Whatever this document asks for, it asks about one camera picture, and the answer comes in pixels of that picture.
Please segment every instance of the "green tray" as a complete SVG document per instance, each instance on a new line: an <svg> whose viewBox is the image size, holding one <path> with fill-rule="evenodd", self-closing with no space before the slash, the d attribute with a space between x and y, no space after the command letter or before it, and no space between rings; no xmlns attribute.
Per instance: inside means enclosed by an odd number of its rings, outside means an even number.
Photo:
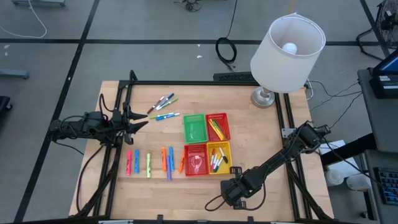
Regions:
<svg viewBox="0 0 398 224"><path fill-rule="evenodd" d="M184 116L185 142L188 144L207 142L206 119L204 114Z"/></svg>

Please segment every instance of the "white lampshade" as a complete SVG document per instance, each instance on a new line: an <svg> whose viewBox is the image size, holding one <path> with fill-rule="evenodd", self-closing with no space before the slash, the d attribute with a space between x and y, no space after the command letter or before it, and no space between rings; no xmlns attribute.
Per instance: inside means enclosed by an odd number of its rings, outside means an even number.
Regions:
<svg viewBox="0 0 398 224"><path fill-rule="evenodd" d="M297 47L292 54L282 50ZM288 93L303 87L326 43L322 29L311 20L291 14L275 20L250 62L251 72L264 88Z"/></svg>

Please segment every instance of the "wooden table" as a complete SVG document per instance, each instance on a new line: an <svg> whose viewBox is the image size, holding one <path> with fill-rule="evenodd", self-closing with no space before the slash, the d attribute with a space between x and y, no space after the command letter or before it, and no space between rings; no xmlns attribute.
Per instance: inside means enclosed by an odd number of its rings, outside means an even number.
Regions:
<svg viewBox="0 0 398 224"><path fill-rule="evenodd" d="M102 84L101 93L104 94L108 107L114 105L117 86L118 82L103 82ZM133 112L145 114L160 96L174 92L174 97L179 98L178 101L163 109L161 113L180 112L182 115L227 113L231 131L233 165L241 166L243 170L246 170L262 164L282 148L275 104L266 109L256 108L250 100L253 89L255 89L254 86L134 85L131 106ZM290 102L297 126L306 120L311 120L304 90L291 93ZM238 211L224 204L215 212L207 212L204 206L220 194L220 181L230 179L232 175L186 177L184 173L179 174L174 171L173 180L167 181L166 173L162 171L162 147L174 147L175 166L179 165L185 145L183 116L163 121L150 120L133 138L134 145L129 146L124 143L122 148L112 219L154 220L158 214L163 214L165 220L247 221L248 216L253 216L255 221L291 222L294 220L284 166L268 176L267 198L260 209L253 212ZM98 148L98 141L89 140L82 164ZM127 151L135 149L140 150L140 173L127 176ZM151 154L152 163L152 178L150 179L146 178L148 152ZM88 201L98 186L103 156L104 150L89 163L84 173L80 207ZM315 153L302 155L302 161L308 191L325 213L332 217L333 212L319 156ZM105 190L100 214L104 211L107 194L108 191ZM70 214L76 213L75 198L74 196ZM246 199L248 208L256 207L261 200L262 190L252 198ZM301 194L298 194L298 201L301 217L304 217ZM221 199L216 200L211 207L217 206L220 202Z"/></svg>

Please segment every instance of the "yellow tray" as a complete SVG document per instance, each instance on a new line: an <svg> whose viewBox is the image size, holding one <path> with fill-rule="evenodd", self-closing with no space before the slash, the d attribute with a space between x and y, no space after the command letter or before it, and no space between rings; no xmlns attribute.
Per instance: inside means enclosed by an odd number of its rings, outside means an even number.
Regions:
<svg viewBox="0 0 398 224"><path fill-rule="evenodd" d="M208 153L208 159L209 159L209 173L210 174L229 174L229 168L232 166L232 156L231 156L231 148L229 147L229 142L209 142L206 144L207 145L207 153ZM220 147L223 149L223 152L228 159L228 163L225 163L225 161L222 161L220 164L220 167L218 168L217 172L213 172L211 169L211 152L213 152L213 149L215 149L215 154L218 154L220 156Z"/></svg>

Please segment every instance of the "lamp base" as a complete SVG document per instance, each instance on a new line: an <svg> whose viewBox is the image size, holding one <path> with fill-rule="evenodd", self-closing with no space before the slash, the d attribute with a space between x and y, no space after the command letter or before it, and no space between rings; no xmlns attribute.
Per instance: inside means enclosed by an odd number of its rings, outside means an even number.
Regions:
<svg viewBox="0 0 398 224"><path fill-rule="evenodd" d="M275 94L260 86L253 91L251 101L258 108L267 108L274 103Z"/></svg>

